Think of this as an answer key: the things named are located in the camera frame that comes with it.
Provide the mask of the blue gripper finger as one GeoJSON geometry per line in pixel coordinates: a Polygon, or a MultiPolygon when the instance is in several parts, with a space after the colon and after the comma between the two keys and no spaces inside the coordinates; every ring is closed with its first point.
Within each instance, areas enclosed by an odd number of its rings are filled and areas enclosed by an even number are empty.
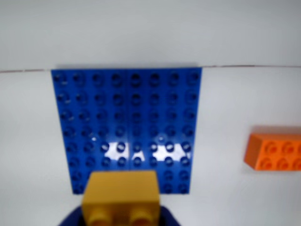
{"type": "Polygon", "coordinates": [[[85,226],[82,209],[80,206],[71,211],[58,226],[85,226]]]}
{"type": "Polygon", "coordinates": [[[168,208],[160,206],[159,226],[180,226],[180,224],[168,208]]]}

